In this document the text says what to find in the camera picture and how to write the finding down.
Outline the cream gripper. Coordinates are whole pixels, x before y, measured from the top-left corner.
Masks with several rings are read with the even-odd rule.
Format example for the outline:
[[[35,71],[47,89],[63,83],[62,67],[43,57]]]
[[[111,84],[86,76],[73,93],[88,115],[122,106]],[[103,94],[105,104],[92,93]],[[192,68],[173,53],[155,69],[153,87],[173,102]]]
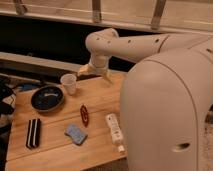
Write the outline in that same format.
[[[112,79],[110,78],[110,72],[108,70],[108,62],[109,60],[106,57],[91,57],[90,61],[87,65],[82,66],[77,75],[87,75],[89,72],[95,75],[102,75],[102,78],[109,82],[110,84],[113,83]]]

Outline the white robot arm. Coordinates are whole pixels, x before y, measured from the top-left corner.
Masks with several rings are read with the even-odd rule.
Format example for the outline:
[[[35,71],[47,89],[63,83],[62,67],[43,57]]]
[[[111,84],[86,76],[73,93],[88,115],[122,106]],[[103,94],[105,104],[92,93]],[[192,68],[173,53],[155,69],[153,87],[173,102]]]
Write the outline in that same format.
[[[90,61],[78,73],[108,76],[118,57],[134,63],[120,93],[130,171],[203,171],[205,119],[213,106],[213,35],[121,37],[110,28],[85,40]]]

